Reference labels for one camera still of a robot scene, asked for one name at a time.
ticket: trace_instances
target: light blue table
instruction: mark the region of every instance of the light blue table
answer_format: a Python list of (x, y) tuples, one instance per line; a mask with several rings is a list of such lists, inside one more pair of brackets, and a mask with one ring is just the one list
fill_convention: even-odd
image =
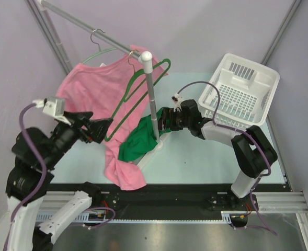
[[(157, 107), (173, 107), (171, 96), (193, 81), (208, 81), (208, 73), (172, 73), (155, 87)], [(181, 94), (198, 101), (205, 86), (193, 85)], [(271, 139), (266, 124), (261, 127)], [(111, 183), (104, 176), (105, 146), (78, 141), (56, 165), (53, 183)], [(239, 166), (231, 147), (218, 142), (193, 137), (187, 129), (173, 132), (161, 151), (142, 170), (148, 184), (221, 184), (233, 183)], [(272, 174), (261, 180), (263, 184), (283, 184), (278, 162), (272, 165)]]

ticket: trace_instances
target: green cloth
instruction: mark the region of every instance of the green cloth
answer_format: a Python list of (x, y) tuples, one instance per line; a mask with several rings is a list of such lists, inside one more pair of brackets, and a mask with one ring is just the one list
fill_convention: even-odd
[[(157, 112), (157, 119), (161, 117), (163, 108)], [(136, 127), (128, 136), (127, 140), (121, 144), (118, 159), (129, 162), (134, 161), (157, 146), (155, 140), (151, 116), (141, 118)]]

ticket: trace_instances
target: black motor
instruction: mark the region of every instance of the black motor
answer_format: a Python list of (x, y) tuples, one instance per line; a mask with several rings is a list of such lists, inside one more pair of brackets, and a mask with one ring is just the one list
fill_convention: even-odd
[[(101, 143), (112, 123), (111, 118), (90, 120), (93, 112), (64, 112), (71, 125), (59, 122), (50, 138), (38, 128), (27, 128), (26, 131), (40, 153), (47, 170), (54, 170), (55, 165), (77, 140), (86, 143)], [(27, 144), (22, 132), (19, 133), (12, 152), (16, 155), (15, 167), (7, 179), (6, 193), (23, 200), (40, 182), (42, 167)], [(39, 191), (26, 203), (45, 195), (54, 175), (47, 172)]]
[(185, 100), (180, 104), (180, 107), (176, 111), (173, 108), (163, 108), (158, 121), (158, 129), (160, 131), (179, 131), (188, 128), (192, 135), (198, 136), (199, 125), (204, 121), (204, 118), (198, 110), (196, 101), (194, 99)]

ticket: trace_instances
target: metal rod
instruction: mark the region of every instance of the metal rod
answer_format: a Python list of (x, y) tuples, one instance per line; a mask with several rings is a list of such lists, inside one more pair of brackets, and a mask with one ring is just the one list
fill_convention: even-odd
[(56, 59), (58, 60), (59, 64), (61, 65), (62, 70), (67, 75), (70, 71), (68, 70), (68, 67), (63, 60), (61, 53), (59, 52), (57, 46), (53, 42), (52, 36), (49, 32), (49, 29), (47, 28), (42, 16), (41, 12), (39, 11), (39, 7), (37, 6), (37, 3), (34, 0), (26, 0), (25, 1), (29, 10), (31, 11), (34, 19), (36, 20), (38, 26), (40, 27), (43, 36), (45, 37), (47, 43), (49, 44), (52, 52), (55, 54)]
[[(41, 1), (41, 4), (45, 7), (48, 8), (49, 10), (51, 10), (52, 12), (58, 14), (59, 16), (65, 18), (66, 20), (68, 20), (69, 22), (72, 22), (73, 24), (77, 25), (78, 27), (92, 33), (93, 30), (95, 30), (96, 28), (82, 22), (81, 20), (71, 16), (70, 14), (64, 12), (63, 10), (57, 8), (56, 6), (48, 3), (45, 0)], [(102, 41), (110, 44), (111, 46), (116, 47), (117, 49), (119, 49), (120, 51), (129, 54), (132, 49), (124, 44), (119, 43), (118, 41), (114, 40), (113, 38), (109, 37), (108, 35), (106, 35), (105, 33), (100, 32), (99, 30), (97, 30), (96, 32), (93, 33), (93, 35), (99, 39), (101, 39)], [(140, 55), (136, 52), (134, 52), (132, 54), (132, 57), (139, 59)]]
[[(280, 41), (282, 40), (287, 28), (289, 27), (289, 25), (292, 23), (293, 21), (293, 17), (295, 16), (295, 14), (297, 13), (298, 9), (302, 6), (302, 3), (303, 3), (304, 0), (295, 0), (292, 5), (290, 6), (286, 16), (284, 17), (284, 20), (283, 22), (281, 23), (267, 53), (265, 54), (263, 60), (262, 60), (262, 64), (263, 65), (267, 65), (270, 58), (272, 57), (272, 55), (274, 54), (276, 48), (278, 47)], [(275, 130), (274, 130), (274, 127), (271, 123), (271, 119), (270, 119), (270, 114), (268, 114), (267, 116), (267, 125), (268, 125), (268, 128), (269, 128), (269, 132), (270, 132), (270, 136), (272, 138), (272, 141), (273, 141), (273, 146), (278, 154), (278, 162), (279, 162), (279, 165), (280, 165), (280, 168), (282, 170), (283, 173), (286, 174), (286, 179), (287, 179), (287, 182), (289, 183), (290, 187), (292, 188), (291, 186), (291, 183), (290, 183), (290, 180), (289, 180), (289, 173), (288, 173), (288, 169), (286, 168), (286, 164), (285, 164), (285, 160), (283, 159), (282, 157), (282, 154), (280, 152), (280, 147), (278, 145), (278, 141), (277, 141), (277, 134), (275, 133)]]
[(280, 25), (280, 27), (279, 27), (276, 35), (275, 35), (275, 38), (273, 39), (267, 53), (265, 54), (265, 56), (262, 60), (263, 65), (267, 65), (267, 63), (269, 62), (271, 56), (273, 55), (273, 52), (278, 47), (280, 40), (282, 39), (285, 31), (287, 30), (287, 28), (288, 28), (289, 24), (291, 23), (293, 17), (295, 16), (295, 13), (299, 9), (299, 7), (301, 6), (303, 1), (304, 0), (295, 0), (292, 3), (289, 11), (287, 12), (286, 16), (284, 17), (284, 20), (281, 23), (281, 25)]
[(152, 117), (152, 124), (154, 135), (156, 141), (159, 142), (159, 132), (158, 132), (158, 121), (157, 121), (157, 111), (156, 111), (156, 102), (155, 102), (155, 93), (154, 93), (154, 84), (153, 84), (153, 77), (152, 74), (145, 75), (147, 87), (148, 87), (148, 97), (149, 97), (149, 105), (150, 105), (150, 113)]
[(41, 11), (41, 16), (45, 21), (45, 24), (47, 25), (47, 27), (49, 28), (50, 34), (54, 40), (55, 45), (57, 46), (57, 48), (59, 49), (59, 52), (61, 54), (61, 57), (63, 58), (69, 72), (73, 69), (71, 62), (69, 60), (69, 57), (65, 51), (65, 48), (63, 46), (63, 43), (61, 42), (61, 39), (59, 37), (58, 32), (55, 29), (55, 26), (53, 24), (53, 21), (51, 20), (49, 13), (47, 12), (47, 10), (42, 10)]

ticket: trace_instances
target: clothes rail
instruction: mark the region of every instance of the clothes rail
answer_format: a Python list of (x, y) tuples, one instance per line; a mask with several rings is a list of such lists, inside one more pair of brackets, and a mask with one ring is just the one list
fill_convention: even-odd
[[(92, 33), (93, 30), (96, 28), (82, 22), (81, 20), (75, 18), (74, 16), (66, 13), (65, 11), (59, 9), (58, 7), (52, 5), (51, 3), (45, 1), (45, 0), (37, 0), (38, 4), (41, 5), (41, 7), (47, 8), (51, 10), (52, 12), (58, 14), (59, 16), (65, 18), (69, 22), (77, 25), (78, 27), (86, 30), (87, 32)], [(93, 33), (93, 36), (101, 39), (102, 41), (110, 44), (111, 46), (117, 48), (118, 50), (129, 54), (132, 49), (124, 45), (122, 43), (119, 43), (115, 39), (109, 37), (105, 33), (100, 32), (99, 30), (96, 30), (96, 32)], [(144, 72), (145, 72), (145, 77), (146, 77), (146, 82), (147, 82), (147, 88), (148, 88), (148, 97), (149, 97), (149, 104), (150, 104), (150, 112), (151, 112), (151, 119), (152, 119), (152, 125), (153, 125), (153, 130), (154, 130), (154, 135), (156, 138), (156, 141), (159, 143), (158, 147), (162, 147), (162, 142), (159, 138), (159, 132), (158, 132), (158, 120), (157, 120), (157, 111), (156, 111), (156, 102), (155, 102), (155, 93), (154, 93), (154, 85), (153, 85), (153, 78), (152, 78), (152, 55), (149, 52), (143, 52), (141, 55), (139, 55), (136, 51), (134, 51), (131, 54), (132, 57), (135, 59), (139, 60), (144, 66)]]

